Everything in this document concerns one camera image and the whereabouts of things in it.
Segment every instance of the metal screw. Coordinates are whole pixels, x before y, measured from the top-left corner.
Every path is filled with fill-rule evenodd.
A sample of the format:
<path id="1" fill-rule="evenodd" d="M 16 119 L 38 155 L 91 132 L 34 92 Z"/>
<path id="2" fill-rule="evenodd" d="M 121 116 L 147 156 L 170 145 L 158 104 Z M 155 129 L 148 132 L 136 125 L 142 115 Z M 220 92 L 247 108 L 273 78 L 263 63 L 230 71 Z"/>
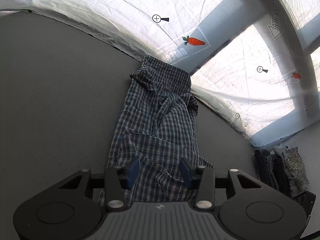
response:
<path id="1" fill-rule="evenodd" d="M 207 200 L 200 200 L 196 203 L 196 206 L 201 209 L 210 208 L 212 206 L 212 203 Z"/>
<path id="2" fill-rule="evenodd" d="M 124 203 L 121 200 L 111 200 L 108 202 L 108 206 L 111 208 L 121 208 L 124 206 Z"/>

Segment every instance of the carrot illustration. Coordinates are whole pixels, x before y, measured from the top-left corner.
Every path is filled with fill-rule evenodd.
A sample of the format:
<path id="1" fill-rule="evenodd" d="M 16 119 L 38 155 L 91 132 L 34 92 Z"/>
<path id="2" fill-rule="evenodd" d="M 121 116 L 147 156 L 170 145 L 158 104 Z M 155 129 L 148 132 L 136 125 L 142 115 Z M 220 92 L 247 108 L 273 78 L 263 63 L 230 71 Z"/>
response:
<path id="1" fill-rule="evenodd" d="M 294 78 L 301 78 L 301 76 L 297 72 L 292 72 L 292 77 Z"/>
<path id="2" fill-rule="evenodd" d="M 187 45 L 188 43 L 192 46 L 199 46 L 199 45 L 205 45 L 205 42 L 201 41 L 201 40 L 198 40 L 196 38 L 189 38 L 189 36 L 187 37 L 182 37 L 182 39 L 184 41 L 186 41 L 184 43 L 184 45 Z"/>

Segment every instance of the arrow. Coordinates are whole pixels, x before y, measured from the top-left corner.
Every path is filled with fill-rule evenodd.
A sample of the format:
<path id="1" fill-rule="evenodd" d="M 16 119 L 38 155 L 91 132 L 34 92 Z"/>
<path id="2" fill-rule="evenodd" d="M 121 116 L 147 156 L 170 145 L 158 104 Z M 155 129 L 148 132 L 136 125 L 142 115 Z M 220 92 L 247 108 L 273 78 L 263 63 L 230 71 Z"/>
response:
<path id="1" fill-rule="evenodd" d="M 269 25 L 268 27 L 274 39 L 282 33 L 282 31 L 280 30 L 280 26 L 281 26 L 281 3 L 279 3 L 278 1 L 273 1 L 272 21 L 271 21 L 271 26 Z"/>

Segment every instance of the white fabric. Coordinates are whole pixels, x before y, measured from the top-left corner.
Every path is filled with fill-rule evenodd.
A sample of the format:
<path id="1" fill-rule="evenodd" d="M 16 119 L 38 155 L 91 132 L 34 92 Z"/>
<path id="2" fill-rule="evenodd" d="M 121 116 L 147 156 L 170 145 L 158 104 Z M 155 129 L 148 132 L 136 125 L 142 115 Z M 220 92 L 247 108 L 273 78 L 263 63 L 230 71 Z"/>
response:
<path id="1" fill-rule="evenodd" d="M 319 52 L 311 51 L 320 36 L 320 1 L 279 0 L 283 32 L 276 39 L 269 28 L 274 1 L 0 0 L 0 10 L 57 19 L 137 60 L 149 54 L 188 72 L 199 69 L 193 93 L 251 144 L 265 146 L 320 118 Z M 169 22 L 156 23 L 153 15 Z M 185 45 L 188 36 L 205 44 Z"/>

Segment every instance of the folded plaid shirt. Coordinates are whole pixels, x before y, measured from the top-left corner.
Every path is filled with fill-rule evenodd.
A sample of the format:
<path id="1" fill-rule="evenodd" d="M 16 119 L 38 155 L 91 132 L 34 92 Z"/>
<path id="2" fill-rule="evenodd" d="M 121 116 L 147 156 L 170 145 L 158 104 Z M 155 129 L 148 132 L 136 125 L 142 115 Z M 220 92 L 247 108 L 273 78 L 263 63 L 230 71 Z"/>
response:
<path id="1" fill-rule="evenodd" d="M 179 162 L 213 166 L 199 156 L 195 119 L 198 104 L 191 95 L 190 75 L 146 55 L 131 75 L 112 140 L 107 167 L 125 166 L 140 156 L 140 172 L 126 202 L 169 202 L 194 199 L 196 190 L 184 186 Z M 98 203 L 105 204 L 104 189 Z"/>

